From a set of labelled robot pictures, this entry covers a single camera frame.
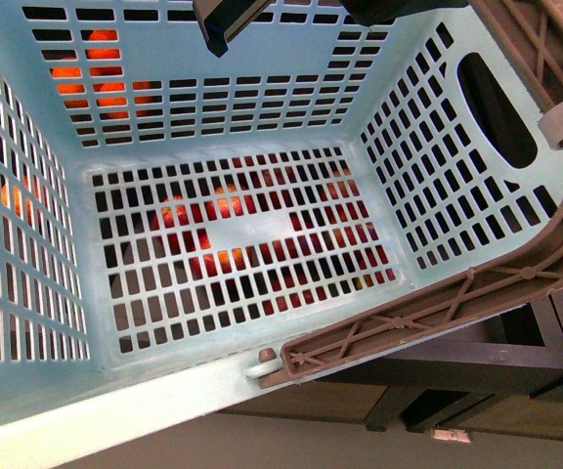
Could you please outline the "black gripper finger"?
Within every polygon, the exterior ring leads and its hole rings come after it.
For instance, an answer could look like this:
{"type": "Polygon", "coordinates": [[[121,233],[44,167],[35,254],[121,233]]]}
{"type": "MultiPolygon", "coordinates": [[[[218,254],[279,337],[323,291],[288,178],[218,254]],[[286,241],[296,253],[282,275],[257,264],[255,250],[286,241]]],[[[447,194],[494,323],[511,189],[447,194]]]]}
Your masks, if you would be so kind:
{"type": "Polygon", "coordinates": [[[193,10],[207,49],[217,58],[271,4],[270,0],[194,0],[193,10]]]}

